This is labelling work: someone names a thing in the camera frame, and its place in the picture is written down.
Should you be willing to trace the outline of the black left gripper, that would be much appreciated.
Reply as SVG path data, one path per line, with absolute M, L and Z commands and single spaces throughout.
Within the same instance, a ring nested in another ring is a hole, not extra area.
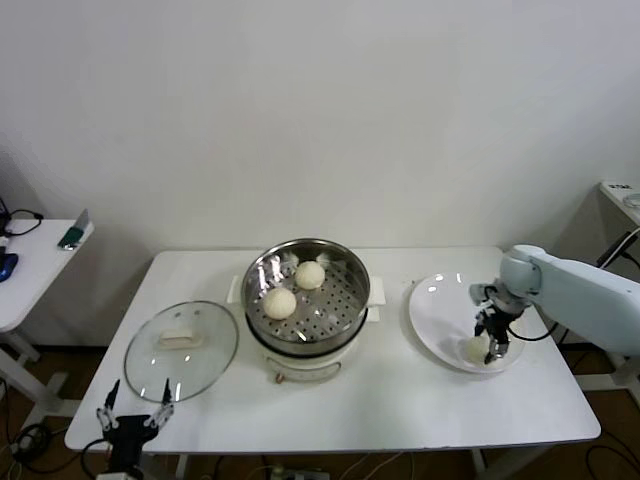
M 116 380 L 96 417 L 104 432 L 104 439 L 111 445 L 109 470 L 136 470 L 143 446 L 153 440 L 174 413 L 174 402 L 169 379 L 166 379 L 160 406 L 151 415 L 115 417 L 113 407 L 120 380 Z

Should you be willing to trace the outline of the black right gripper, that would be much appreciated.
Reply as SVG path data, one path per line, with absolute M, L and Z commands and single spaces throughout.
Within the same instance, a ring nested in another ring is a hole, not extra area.
M 484 356 L 484 363 L 490 364 L 502 359 L 506 354 L 506 344 L 509 342 L 508 331 L 513 316 L 501 310 L 484 309 L 475 316 L 476 324 L 474 336 L 479 337 L 486 332 L 491 340 L 488 345 L 488 352 Z

